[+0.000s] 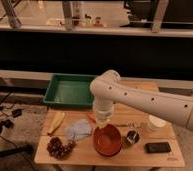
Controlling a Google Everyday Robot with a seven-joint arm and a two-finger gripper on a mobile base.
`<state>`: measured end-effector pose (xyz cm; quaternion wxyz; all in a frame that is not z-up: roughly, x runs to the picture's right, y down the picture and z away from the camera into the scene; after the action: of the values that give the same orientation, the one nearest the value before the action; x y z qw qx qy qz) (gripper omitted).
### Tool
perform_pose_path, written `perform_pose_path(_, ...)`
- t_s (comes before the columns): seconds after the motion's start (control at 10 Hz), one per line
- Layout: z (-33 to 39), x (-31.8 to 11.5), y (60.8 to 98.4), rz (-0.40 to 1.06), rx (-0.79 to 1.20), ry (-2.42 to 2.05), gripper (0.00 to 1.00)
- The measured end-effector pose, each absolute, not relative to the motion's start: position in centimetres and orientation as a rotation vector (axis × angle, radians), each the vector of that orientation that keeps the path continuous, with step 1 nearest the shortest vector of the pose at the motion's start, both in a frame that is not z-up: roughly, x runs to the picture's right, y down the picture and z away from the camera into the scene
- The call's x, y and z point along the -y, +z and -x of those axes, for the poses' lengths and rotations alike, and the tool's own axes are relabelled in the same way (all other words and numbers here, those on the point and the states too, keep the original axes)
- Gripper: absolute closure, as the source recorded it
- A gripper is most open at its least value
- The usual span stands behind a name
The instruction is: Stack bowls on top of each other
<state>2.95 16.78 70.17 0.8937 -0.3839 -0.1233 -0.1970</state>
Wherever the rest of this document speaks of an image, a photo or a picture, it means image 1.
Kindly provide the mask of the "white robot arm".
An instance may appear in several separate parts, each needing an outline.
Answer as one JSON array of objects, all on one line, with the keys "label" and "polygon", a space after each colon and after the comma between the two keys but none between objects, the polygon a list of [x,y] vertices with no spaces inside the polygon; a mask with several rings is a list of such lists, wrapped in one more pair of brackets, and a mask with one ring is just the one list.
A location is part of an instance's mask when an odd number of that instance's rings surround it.
[{"label": "white robot arm", "polygon": [[120,80],[118,72],[108,70],[90,83],[93,112],[99,124],[111,117],[117,102],[193,132],[193,97],[130,88]]}]

